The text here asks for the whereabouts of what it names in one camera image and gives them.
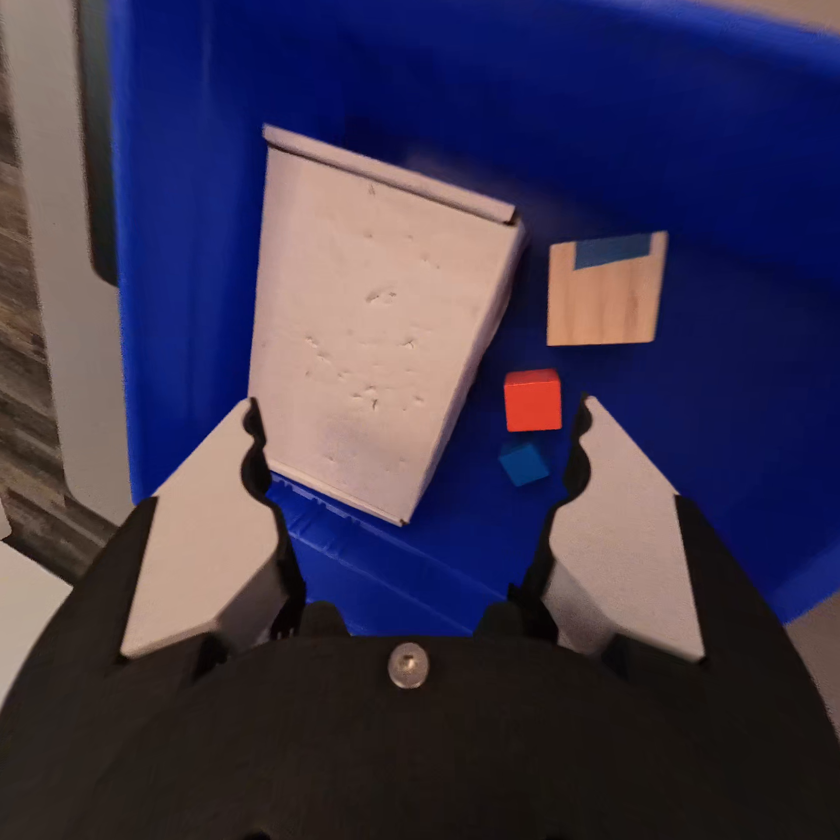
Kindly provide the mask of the pale wooden cube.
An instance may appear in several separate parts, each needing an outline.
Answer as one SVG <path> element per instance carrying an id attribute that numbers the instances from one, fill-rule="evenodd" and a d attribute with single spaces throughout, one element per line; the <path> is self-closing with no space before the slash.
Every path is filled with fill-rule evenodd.
<path id="1" fill-rule="evenodd" d="M 669 234 L 652 234 L 649 256 L 574 270 L 575 243 L 549 248 L 550 347 L 649 343 L 655 339 Z"/>

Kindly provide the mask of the blue plastic bin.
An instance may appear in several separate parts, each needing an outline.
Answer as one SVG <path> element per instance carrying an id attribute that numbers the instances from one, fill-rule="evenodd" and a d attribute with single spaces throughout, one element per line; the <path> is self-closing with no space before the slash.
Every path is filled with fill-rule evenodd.
<path id="1" fill-rule="evenodd" d="M 149 496 L 247 390 L 265 123 L 514 204 L 510 306 L 416 516 L 283 479 L 311 599 L 470 634 L 520 582 L 594 395 L 782 623 L 838 589 L 838 36 L 688 2 L 111 2 L 129 472 Z M 655 338 L 549 346 L 551 245 L 668 233 Z M 562 428 L 510 433 L 507 373 Z M 515 487 L 501 447 L 551 474 Z"/>

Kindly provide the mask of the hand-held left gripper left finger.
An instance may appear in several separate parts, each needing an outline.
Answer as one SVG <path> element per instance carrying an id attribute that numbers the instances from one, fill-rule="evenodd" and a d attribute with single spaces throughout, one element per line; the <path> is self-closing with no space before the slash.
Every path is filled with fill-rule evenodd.
<path id="1" fill-rule="evenodd" d="M 154 493 L 123 657 L 203 634 L 239 653 L 297 631 L 306 584 L 267 496 L 265 446 L 258 403 L 246 398 Z"/>

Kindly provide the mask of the white cardboard box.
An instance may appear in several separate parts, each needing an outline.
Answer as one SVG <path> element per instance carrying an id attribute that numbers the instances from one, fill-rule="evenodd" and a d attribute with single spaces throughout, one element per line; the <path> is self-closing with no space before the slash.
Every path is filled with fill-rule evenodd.
<path id="1" fill-rule="evenodd" d="M 410 522 L 507 309 L 515 206 L 265 124 L 248 393 L 269 467 Z"/>

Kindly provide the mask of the red cube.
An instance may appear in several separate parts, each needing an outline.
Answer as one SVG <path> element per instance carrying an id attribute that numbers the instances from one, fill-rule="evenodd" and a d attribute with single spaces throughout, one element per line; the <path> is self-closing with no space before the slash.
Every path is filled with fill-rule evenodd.
<path id="1" fill-rule="evenodd" d="M 508 432 L 562 428 L 561 381 L 555 369 L 509 372 L 503 393 Z"/>

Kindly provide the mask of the blue cube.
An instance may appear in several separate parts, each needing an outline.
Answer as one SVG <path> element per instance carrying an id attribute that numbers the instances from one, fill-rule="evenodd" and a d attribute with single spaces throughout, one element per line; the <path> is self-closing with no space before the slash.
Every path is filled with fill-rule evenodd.
<path id="1" fill-rule="evenodd" d="M 500 449 L 498 460 L 515 487 L 525 487 L 551 474 L 539 447 L 531 439 L 505 443 Z"/>
<path id="2" fill-rule="evenodd" d="M 590 238 L 575 243 L 574 270 L 649 256 L 652 234 Z"/>

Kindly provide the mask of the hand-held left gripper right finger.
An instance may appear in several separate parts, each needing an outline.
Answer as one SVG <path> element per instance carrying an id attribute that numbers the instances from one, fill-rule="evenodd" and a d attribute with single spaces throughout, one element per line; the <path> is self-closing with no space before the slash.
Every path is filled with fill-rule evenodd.
<path id="1" fill-rule="evenodd" d="M 579 404 L 563 485 L 509 589 L 525 637 L 598 656 L 622 636 L 701 661 L 677 489 L 593 395 Z"/>

